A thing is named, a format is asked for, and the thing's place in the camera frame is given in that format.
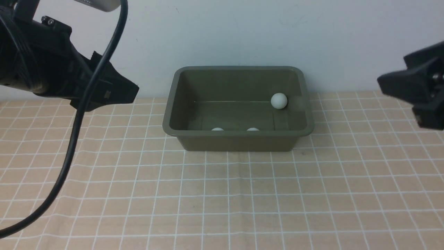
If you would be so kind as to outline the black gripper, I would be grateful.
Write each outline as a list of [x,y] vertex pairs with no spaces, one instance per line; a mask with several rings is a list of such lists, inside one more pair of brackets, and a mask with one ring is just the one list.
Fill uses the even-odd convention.
[[131,104],[139,86],[117,73],[103,55],[81,55],[70,40],[70,26],[43,16],[41,22],[1,16],[1,85],[43,98],[67,99],[78,108],[93,72],[105,83],[104,104]]
[[443,58],[444,42],[441,41],[404,56],[409,69],[377,78],[384,95],[412,105],[421,128],[444,128]]

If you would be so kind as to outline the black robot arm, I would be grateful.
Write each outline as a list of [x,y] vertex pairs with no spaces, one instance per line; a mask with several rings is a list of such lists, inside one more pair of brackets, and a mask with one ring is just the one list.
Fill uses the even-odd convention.
[[[110,62],[128,16],[126,0],[82,0],[111,12],[120,8],[104,55],[90,59],[73,46],[72,28],[49,16],[33,20],[38,0],[1,1],[1,85],[44,98],[63,98],[81,116],[102,106],[130,104],[139,87]],[[443,130],[443,42],[404,56],[406,70],[386,73],[377,82],[382,93],[412,104],[420,127]]]

